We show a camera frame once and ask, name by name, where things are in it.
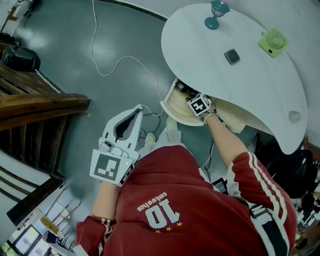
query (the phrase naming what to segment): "striped sleeve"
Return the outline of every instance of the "striped sleeve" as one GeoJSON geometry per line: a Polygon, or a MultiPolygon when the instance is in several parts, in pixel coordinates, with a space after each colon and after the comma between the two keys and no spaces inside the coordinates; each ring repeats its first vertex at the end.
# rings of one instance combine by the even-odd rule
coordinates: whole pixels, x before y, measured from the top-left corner
{"type": "Polygon", "coordinates": [[[112,231],[110,219],[88,216],[76,223],[76,245],[81,245],[88,256],[102,256],[107,237],[112,231]]]}
{"type": "Polygon", "coordinates": [[[295,243],[297,215],[288,194],[272,179],[266,168],[251,152],[237,156],[227,172],[227,189],[231,196],[268,208],[283,225],[291,249],[295,243]]]}

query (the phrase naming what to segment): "green floor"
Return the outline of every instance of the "green floor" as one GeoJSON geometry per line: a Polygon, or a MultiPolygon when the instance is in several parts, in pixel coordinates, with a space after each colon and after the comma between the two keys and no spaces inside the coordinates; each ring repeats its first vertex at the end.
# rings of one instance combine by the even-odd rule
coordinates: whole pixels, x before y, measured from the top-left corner
{"type": "MultiPolygon", "coordinates": [[[[159,81],[162,98],[175,76],[166,64],[161,50],[161,33],[165,22],[140,11],[113,3],[95,1],[98,29],[93,53],[102,73],[109,73],[126,55],[139,59],[159,81]]],[[[82,199],[75,218],[89,213],[99,184],[89,177],[92,150],[98,148],[107,121],[138,104],[160,113],[155,79],[135,60],[124,59],[108,77],[98,74],[91,57],[91,39],[95,21],[90,0],[46,0],[16,32],[23,45],[41,59],[40,71],[67,93],[82,93],[92,99],[90,117],[76,116],[68,130],[60,160],[60,171],[67,178],[75,197],[82,199]]],[[[161,116],[160,128],[167,115],[161,116]]],[[[142,128],[147,132],[157,126],[158,118],[146,116],[142,128]]],[[[209,156],[211,135],[208,127],[179,125],[182,142],[202,166],[209,156]]],[[[247,127],[239,137],[248,145],[256,131],[247,127]]],[[[216,148],[210,168],[212,181],[225,168],[216,148]]]]}

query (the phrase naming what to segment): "curved white tabletop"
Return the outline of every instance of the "curved white tabletop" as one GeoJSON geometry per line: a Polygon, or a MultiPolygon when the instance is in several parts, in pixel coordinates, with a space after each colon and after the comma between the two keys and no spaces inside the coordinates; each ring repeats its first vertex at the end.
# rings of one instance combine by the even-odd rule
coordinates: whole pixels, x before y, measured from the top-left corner
{"type": "Polygon", "coordinates": [[[206,95],[249,111],[273,133],[285,154],[294,152],[307,128],[307,103],[299,75],[283,50],[276,58],[260,46],[266,31],[247,16],[231,10],[210,30],[211,4],[199,3],[176,11],[161,36],[164,58],[184,83],[206,95]],[[230,65],[224,53],[235,49],[241,60],[230,65]],[[296,111],[301,119],[289,120],[296,111]]]}

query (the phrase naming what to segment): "blue desk lamp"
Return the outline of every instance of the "blue desk lamp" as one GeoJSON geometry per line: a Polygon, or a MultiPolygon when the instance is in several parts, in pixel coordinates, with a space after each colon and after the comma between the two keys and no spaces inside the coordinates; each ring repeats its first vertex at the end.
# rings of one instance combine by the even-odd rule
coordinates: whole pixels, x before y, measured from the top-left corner
{"type": "Polygon", "coordinates": [[[219,0],[212,1],[211,4],[213,17],[206,18],[204,20],[204,24],[210,30],[217,30],[219,28],[219,21],[217,18],[220,18],[230,12],[230,8],[225,2],[219,0]]]}

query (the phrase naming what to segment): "fan grille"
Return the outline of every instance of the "fan grille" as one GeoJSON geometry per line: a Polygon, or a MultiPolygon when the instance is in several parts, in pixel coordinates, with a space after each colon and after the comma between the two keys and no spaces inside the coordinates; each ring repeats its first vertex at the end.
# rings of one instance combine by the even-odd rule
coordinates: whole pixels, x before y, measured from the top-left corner
{"type": "Polygon", "coordinates": [[[266,35],[266,42],[272,49],[280,50],[285,44],[285,38],[278,31],[270,31],[266,35]]]}

